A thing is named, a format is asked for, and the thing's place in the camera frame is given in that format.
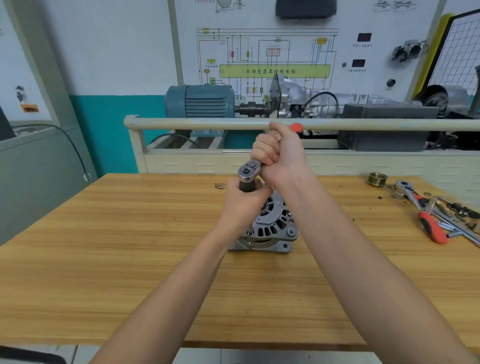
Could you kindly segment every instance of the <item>grid panel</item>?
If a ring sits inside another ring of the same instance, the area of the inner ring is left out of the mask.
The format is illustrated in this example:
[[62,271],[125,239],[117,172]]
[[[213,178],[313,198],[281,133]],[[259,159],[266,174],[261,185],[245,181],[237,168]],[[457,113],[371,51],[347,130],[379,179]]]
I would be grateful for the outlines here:
[[477,91],[475,66],[480,65],[480,13],[452,21],[429,85],[458,85]]

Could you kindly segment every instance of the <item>forearm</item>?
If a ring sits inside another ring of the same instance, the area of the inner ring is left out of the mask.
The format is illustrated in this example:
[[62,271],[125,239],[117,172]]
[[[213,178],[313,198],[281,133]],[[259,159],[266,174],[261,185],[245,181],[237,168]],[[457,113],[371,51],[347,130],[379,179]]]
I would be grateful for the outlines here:
[[235,236],[215,227],[135,309],[92,364],[171,363]]
[[430,300],[313,173],[280,193],[347,316],[384,363],[475,362]]

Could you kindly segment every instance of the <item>wooden table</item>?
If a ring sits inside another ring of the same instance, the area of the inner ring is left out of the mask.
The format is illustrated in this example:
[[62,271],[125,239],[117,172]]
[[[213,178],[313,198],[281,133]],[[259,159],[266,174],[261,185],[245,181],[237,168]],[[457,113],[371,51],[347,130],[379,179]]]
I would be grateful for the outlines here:
[[[0,247],[0,342],[103,343],[214,225],[227,178],[109,174]],[[480,351],[480,250],[431,242],[410,202],[364,177],[320,179]],[[227,253],[185,346],[368,349],[301,237],[286,255]]]

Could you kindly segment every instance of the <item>hand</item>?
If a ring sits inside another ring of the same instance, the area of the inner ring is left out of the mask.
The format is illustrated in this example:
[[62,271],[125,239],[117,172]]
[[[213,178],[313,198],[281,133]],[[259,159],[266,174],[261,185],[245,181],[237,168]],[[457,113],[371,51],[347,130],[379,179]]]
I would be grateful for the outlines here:
[[259,179],[255,180],[255,184],[256,191],[242,192],[239,189],[238,176],[228,180],[225,203],[218,224],[222,228],[232,230],[236,237],[241,236],[257,218],[265,201],[273,192],[271,187],[265,186]]
[[265,164],[262,178],[279,191],[288,186],[292,176],[309,171],[299,136],[280,122],[270,122],[269,133],[257,136],[250,158]]

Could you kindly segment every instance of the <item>power cord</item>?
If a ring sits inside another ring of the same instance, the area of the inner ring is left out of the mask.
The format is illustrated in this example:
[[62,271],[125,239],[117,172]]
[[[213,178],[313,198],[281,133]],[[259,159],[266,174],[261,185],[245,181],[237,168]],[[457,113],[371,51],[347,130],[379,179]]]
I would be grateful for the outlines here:
[[171,135],[171,136],[174,136],[176,138],[181,138],[181,139],[185,139],[185,140],[188,140],[190,143],[192,143],[193,145],[197,146],[198,148],[202,149],[202,147],[194,140],[184,136],[184,135],[181,135],[181,134],[177,134],[177,133],[165,133],[165,134],[160,134],[159,136],[156,136],[155,138],[152,139],[152,141],[150,142],[150,144],[152,144],[155,140],[161,138],[162,136],[167,136],[167,135]]
[[335,94],[333,92],[330,92],[330,91],[322,91],[322,92],[319,92],[318,94],[314,95],[313,97],[311,97],[307,102],[305,102],[305,104],[303,104],[302,106],[302,111],[305,111],[305,108],[307,107],[308,104],[310,104],[316,97],[319,97],[320,95],[330,95],[331,97],[333,97],[335,99],[335,103],[336,103],[336,116],[335,117],[338,117],[340,115],[340,103],[338,102],[338,98],[335,96]]
[[27,125],[13,126],[12,128],[24,128],[24,127],[27,127],[27,126],[29,126],[29,127],[31,127],[31,126],[46,126],[46,127],[49,127],[49,128],[55,128],[55,129],[60,130],[67,137],[68,141],[70,142],[70,144],[73,147],[73,150],[77,154],[78,160],[80,161],[80,163],[82,165],[82,169],[84,170],[84,180],[89,181],[89,180],[92,179],[92,175],[87,172],[87,169],[85,168],[84,161],[83,161],[82,157],[80,156],[80,153],[78,152],[77,147],[75,146],[75,144],[73,143],[73,140],[68,136],[68,134],[65,130],[63,130],[59,126],[50,125],[50,124],[27,124]]

